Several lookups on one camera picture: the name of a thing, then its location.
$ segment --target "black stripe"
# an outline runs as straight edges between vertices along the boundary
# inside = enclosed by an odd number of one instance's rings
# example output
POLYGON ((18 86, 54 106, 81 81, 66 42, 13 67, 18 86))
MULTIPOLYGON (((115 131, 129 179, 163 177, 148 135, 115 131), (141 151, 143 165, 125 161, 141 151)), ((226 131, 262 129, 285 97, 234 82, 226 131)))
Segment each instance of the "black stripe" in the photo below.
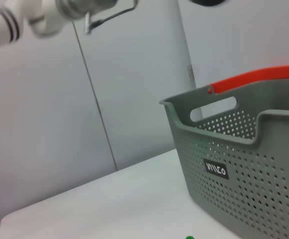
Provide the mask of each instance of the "black stripe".
POLYGON ((5 13, 2 11, 2 9, 0 9, 0 15, 5 19, 6 21, 6 24, 8 26, 8 29, 9 29, 9 33, 10 33, 10 43, 14 40, 14 33, 13 33, 13 29, 11 27, 11 24, 7 18, 7 16, 5 15, 5 13))
POLYGON ((8 8, 4 8, 4 10, 8 13, 8 15, 10 16, 10 18, 13 20, 14 24, 15 24, 15 28, 16 28, 16 39, 15 41, 17 41, 20 37, 20 32, 19 32, 19 25, 18 22, 14 16, 14 14, 8 9, 8 8))

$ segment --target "black object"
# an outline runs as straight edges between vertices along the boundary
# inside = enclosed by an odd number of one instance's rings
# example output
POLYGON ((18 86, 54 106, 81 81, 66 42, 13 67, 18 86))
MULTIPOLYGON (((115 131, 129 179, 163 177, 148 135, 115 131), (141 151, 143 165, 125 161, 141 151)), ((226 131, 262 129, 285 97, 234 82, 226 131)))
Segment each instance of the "black object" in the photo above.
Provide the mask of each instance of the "black object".
POLYGON ((216 6, 225 0, 192 0, 192 2, 202 6, 216 6))

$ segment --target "gray plastic basket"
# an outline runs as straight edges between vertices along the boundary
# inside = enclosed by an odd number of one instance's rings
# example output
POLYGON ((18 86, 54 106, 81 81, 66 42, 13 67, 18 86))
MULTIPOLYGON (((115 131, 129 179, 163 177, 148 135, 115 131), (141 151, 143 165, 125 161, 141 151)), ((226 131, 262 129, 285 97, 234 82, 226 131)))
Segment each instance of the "gray plastic basket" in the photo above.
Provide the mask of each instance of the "gray plastic basket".
POLYGON ((161 103, 191 197, 242 238, 289 239, 289 66, 161 103), (192 110, 229 97, 234 109, 191 120, 192 110))

